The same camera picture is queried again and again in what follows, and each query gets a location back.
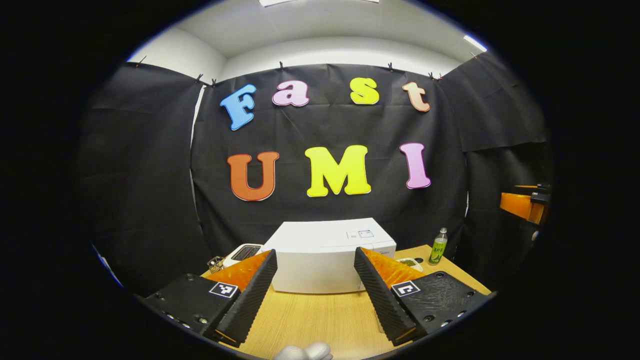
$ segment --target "black clamp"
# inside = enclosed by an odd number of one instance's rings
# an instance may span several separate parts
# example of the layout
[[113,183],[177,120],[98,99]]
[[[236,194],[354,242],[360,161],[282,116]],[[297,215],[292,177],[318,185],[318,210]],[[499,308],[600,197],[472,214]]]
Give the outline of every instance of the black clamp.
[[144,58],[142,58],[142,60],[140,60],[140,62],[136,64],[136,67],[139,67],[139,66],[140,66],[140,64],[142,64],[142,61],[144,61],[144,59],[146,59],[146,58],[147,58],[147,55],[145,55],[145,57],[144,57]]

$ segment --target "plastic bottle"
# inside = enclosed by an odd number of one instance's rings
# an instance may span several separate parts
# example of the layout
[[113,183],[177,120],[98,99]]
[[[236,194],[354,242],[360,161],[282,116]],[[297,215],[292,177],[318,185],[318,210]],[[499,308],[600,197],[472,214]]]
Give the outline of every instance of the plastic bottle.
[[440,229],[440,234],[433,241],[431,255],[429,255],[429,265],[437,265],[440,262],[445,246],[447,246],[447,228],[443,227]]

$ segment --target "table surface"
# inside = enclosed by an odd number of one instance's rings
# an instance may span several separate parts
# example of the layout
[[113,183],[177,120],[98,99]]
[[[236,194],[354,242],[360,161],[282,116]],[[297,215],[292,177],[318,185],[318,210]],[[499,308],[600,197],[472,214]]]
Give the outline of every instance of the table surface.
[[[446,258],[436,266],[427,264],[430,253],[431,247],[423,245],[396,251],[394,258],[423,258],[425,261],[420,265],[425,275],[441,270],[479,293],[491,292]],[[317,341],[331,346],[335,360],[365,359],[408,344],[395,347],[380,332],[375,310],[365,291],[293,294],[277,292],[271,286],[246,342],[238,350],[271,359],[287,345],[304,348]]]

